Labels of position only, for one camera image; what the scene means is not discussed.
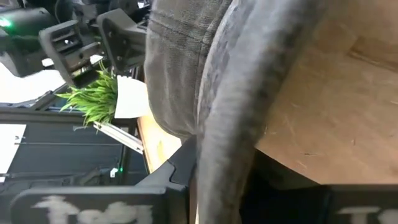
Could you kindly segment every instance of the gray fabric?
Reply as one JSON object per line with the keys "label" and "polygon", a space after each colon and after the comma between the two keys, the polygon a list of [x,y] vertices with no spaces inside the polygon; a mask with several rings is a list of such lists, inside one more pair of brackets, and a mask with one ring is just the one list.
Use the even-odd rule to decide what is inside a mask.
{"label": "gray fabric", "polygon": [[146,83],[152,113],[168,133],[197,130],[198,92],[217,27],[231,0],[156,0],[147,32]]}

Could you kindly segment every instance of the wooden surface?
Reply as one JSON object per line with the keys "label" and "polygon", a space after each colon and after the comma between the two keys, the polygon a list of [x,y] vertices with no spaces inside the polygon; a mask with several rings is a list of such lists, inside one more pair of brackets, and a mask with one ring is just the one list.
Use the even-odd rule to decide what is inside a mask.
{"label": "wooden surface", "polygon": [[334,1],[257,148],[323,184],[398,183],[398,1]]}
{"label": "wooden surface", "polygon": [[181,147],[181,140],[163,131],[152,114],[140,117],[138,127],[149,172],[152,173]]}

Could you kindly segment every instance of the artificial grass plant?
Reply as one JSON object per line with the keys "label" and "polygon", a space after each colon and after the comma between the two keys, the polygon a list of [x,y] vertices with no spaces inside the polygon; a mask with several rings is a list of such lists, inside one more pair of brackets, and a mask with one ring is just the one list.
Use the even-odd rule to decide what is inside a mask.
{"label": "artificial grass plant", "polygon": [[109,123],[116,111],[118,81],[115,74],[107,71],[102,63],[100,68],[99,78],[95,82],[82,89],[70,87],[70,92],[57,95],[67,99],[61,111],[73,108],[84,113],[85,126],[95,121]]}

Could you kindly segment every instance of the green led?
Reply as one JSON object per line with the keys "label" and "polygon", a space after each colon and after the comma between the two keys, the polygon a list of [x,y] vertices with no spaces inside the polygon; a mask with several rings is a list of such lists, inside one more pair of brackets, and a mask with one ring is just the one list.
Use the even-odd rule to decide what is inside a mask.
{"label": "green led", "polygon": [[0,26],[1,27],[11,27],[12,23],[9,20],[5,19],[5,18],[1,18],[0,19]]}

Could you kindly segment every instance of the black machine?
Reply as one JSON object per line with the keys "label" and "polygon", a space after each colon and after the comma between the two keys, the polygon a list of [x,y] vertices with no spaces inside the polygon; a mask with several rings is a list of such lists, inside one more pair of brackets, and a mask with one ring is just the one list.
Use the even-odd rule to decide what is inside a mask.
{"label": "black machine", "polygon": [[[17,77],[56,69],[69,85],[96,79],[93,55],[124,72],[144,62],[150,2],[134,0],[17,1],[0,11],[0,62]],[[53,66],[42,60],[51,58]],[[131,187],[26,190],[11,204],[11,222],[193,223],[191,181],[196,138]],[[254,170],[241,205],[243,223],[367,224],[398,220],[398,187],[319,185],[276,190]]]}

